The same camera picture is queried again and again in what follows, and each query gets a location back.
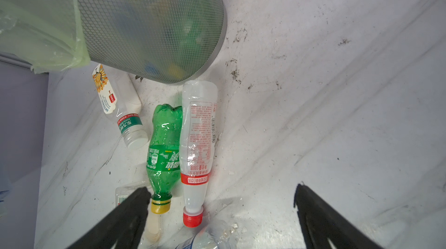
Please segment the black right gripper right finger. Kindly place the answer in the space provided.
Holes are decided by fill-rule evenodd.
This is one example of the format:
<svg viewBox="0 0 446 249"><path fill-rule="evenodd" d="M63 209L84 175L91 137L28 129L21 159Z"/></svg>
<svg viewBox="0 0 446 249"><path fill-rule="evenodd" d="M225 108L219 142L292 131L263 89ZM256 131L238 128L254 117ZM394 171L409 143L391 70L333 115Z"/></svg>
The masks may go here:
<svg viewBox="0 0 446 249"><path fill-rule="evenodd" d="M308 249L381 248L306 185L297 185L294 207Z"/></svg>

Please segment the green soda bottle yellow cap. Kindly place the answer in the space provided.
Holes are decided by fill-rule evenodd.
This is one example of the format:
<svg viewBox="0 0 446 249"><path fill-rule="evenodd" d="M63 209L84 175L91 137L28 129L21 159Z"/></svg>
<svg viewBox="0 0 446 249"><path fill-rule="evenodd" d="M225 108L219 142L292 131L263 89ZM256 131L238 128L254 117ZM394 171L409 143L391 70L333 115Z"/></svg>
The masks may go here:
<svg viewBox="0 0 446 249"><path fill-rule="evenodd" d="M180 135L182 106L158 105L153 113L153 134L149 143L146 170L153 189L151 211L170 210L172 190L180 180Z"/></svg>

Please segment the clear bottle sunflower label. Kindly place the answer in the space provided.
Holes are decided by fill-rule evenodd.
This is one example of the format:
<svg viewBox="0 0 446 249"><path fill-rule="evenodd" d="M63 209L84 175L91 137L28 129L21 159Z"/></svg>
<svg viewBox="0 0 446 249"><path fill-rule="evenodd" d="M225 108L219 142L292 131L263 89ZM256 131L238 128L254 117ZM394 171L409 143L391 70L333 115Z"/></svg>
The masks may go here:
<svg viewBox="0 0 446 249"><path fill-rule="evenodd" d="M125 72L97 64L92 78L105 116L115 124L127 148L136 150L149 142L139 116L142 102Z"/></svg>

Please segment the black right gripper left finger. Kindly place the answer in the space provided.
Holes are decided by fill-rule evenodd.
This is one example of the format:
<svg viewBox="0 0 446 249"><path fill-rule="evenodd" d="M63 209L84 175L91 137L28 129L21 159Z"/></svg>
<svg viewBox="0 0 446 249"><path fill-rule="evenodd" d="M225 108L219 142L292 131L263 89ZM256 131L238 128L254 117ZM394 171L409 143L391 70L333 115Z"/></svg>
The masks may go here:
<svg viewBox="0 0 446 249"><path fill-rule="evenodd" d="M135 216L140 211L148 210L151 197L146 187L137 189L69 247L71 249L136 249L144 230L146 214L140 222L142 229L137 226Z"/></svg>

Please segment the clear bottle red cap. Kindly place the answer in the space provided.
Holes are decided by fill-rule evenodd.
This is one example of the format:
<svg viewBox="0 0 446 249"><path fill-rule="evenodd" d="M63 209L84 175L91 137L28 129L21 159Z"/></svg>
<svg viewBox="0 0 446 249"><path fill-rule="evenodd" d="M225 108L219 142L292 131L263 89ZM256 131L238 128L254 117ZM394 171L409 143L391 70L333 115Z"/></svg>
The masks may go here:
<svg viewBox="0 0 446 249"><path fill-rule="evenodd" d="M209 81L188 81L182 90L180 171L184 196L183 223L202 223L216 142L218 89Z"/></svg>

